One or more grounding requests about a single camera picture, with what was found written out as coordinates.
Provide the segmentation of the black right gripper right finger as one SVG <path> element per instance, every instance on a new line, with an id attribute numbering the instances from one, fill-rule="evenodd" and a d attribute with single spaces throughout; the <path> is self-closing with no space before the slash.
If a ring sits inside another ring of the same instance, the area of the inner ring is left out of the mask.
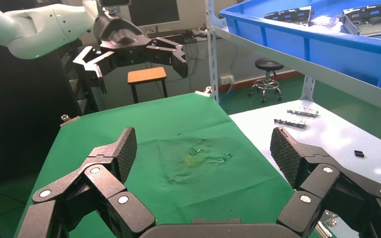
<path id="1" fill-rule="evenodd" d="M 276 127 L 271 155 L 295 190 L 278 224 L 308 237 L 325 211 L 344 220 L 361 238 L 381 238 L 381 183 L 344 168 L 323 148 L 301 143 Z"/>

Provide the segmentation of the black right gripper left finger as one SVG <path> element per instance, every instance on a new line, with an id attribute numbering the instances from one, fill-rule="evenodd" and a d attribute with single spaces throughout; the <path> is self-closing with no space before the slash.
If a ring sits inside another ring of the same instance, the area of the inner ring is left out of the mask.
<path id="1" fill-rule="evenodd" d="M 34 193 L 18 237 L 67 238 L 92 212 L 118 238 L 137 238 L 155 226 L 154 215 L 125 185 L 136 152 L 132 127 L 94 148 L 78 169 Z"/>

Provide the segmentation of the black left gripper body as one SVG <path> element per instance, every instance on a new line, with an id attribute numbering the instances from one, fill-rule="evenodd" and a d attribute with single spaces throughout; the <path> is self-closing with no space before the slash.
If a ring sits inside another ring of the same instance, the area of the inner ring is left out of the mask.
<path id="1" fill-rule="evenodd" d="M 100 14 L 93 32 L 101 52 L 112 52 L 109 59 L 114 67 L 147 62 L 146 47 L 151 40 L 130 21 L 117 15 Z"/>

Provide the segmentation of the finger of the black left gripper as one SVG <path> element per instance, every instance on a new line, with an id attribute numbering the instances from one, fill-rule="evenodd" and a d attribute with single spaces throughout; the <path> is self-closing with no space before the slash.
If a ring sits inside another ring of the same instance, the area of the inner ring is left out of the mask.
<path id="1" fill-rule="evenodd" d="M 146 59 L 150 63 L 172 66 L 182 78 L 188 77 L 188 62 L 183 45 L 165 38 L 153 38 L 146 45 Z"/>
<path id="2" fill-rule="evenodd" d="M 98 87 L 107 94 L 104 76 L 116 68 L 115 56 L 114 51 L 101 52 L 93 46 L 86 46 L 73 63 L 84 73 L 89 87 Z"/>

